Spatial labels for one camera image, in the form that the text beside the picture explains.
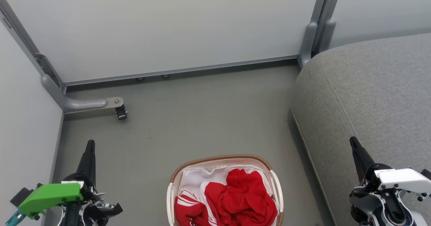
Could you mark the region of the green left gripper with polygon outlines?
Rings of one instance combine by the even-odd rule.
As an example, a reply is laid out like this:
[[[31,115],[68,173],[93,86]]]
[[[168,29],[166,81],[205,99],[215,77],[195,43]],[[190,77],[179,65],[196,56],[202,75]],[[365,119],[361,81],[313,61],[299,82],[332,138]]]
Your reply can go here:
[[[59,207],[59,226],[105,226],[123,212],[120,204],[106,203],[96,189],[95,141],[88,140],[76,173],[60,183],[38,184],[36,189],[18,193],[18,221],[39,220],[48,209]]]

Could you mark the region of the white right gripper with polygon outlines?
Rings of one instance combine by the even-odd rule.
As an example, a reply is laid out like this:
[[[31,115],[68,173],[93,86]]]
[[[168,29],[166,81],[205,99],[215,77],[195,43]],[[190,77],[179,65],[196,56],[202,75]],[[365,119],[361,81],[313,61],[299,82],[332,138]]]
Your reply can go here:
[[[426,226],[422,214],[403,203],[406,193],[420,202],[430,196],[430,172],[376,164],[357,137],[349,139],[360,184],[349,195],[351,217],[360,226]]]

